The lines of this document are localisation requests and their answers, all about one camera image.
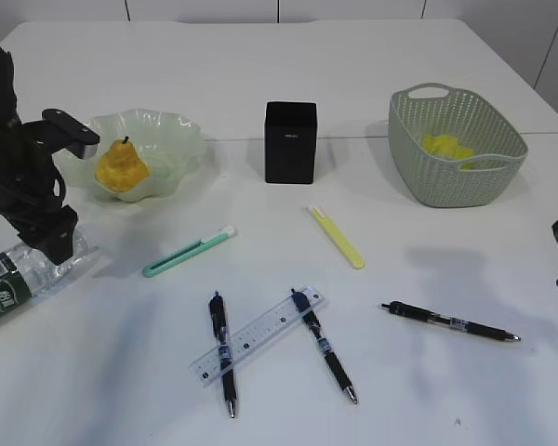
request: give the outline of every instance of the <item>black box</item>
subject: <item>black box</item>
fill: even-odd
[[[264,123],[267,183],[313,183],[317,127],[316,104],[267,102]]]

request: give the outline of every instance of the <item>glass bowl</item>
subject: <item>glass bowl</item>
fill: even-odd
[[[79,160],[68,151],[54,159],[66,184],[89,189],[101,199],[137,202],[148,196],[167,196],[176,191],[188,166],[206,152],[200,127],[176,113],[134,109],[91,118],[87,124],[100,135],[95,156]],[[150,175],[131,190],[110,190],[95,178],[98,160],[117,139],[128,136]]]

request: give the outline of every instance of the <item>green basket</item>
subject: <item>green basket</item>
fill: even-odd
[[[421,88],[446,90],[440,98],[411,98]],[[448,134],[475,153],[443,160],[421,148],[424,135]],[[506,189],[527,156],[527,145],[489,102],[469,91],[421,84],[392,95],[389,144],[394,163],[413,195],[432,207],[488,204]],[[472,168],[461,168],[472,163]]]

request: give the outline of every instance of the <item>table surface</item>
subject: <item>table surface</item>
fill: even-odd
[[[105,253],[0,321],[0,446],[558,446],[558,135],[526,137],[488,206],[432,209],[386,138],[320,140],[311,186],[268,185],[262,141],[211,143],[172,197],[101,203],[72,188]],[[365,258],[354,270],[303,210],[321,205]],[[143,266],[234,224],[239,235],[152,279]],[[0,218],[0,251],[16,236]],[[190,363],[310,284],[353,406],[302,325],[236,369],[239,416]],[[389,315],[399,299],[523,337],[502,344]]]
[[[319,136],[386,136],[395,91],[470,89],[521,133],[558,133],[558,114],[458,20],[198,25],[30,22],[4,41],[23,120],[148,108],[195,120],[212,139],[263,137],[270,100],[314,101]]]

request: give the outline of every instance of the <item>clear plastic ruler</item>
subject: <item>clear plastic ruler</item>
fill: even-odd
[[[245,360],[295,322],[301,321],[302,316],[326,301],[311,286],[305,286],[299,291],[305,294],[310,301],[310,308],[306,311],[300,313],[290,295],[286,300],[256,318],[239,332],[233,334],[230,332],[229,345],[232,351],[232,366],[223,369],[223,372],[231,370],[236,364]],[[204,387],[215,382],[220,376],[218,348],[211,348],[206,354],[193,362],[190,369],[196,374]]]

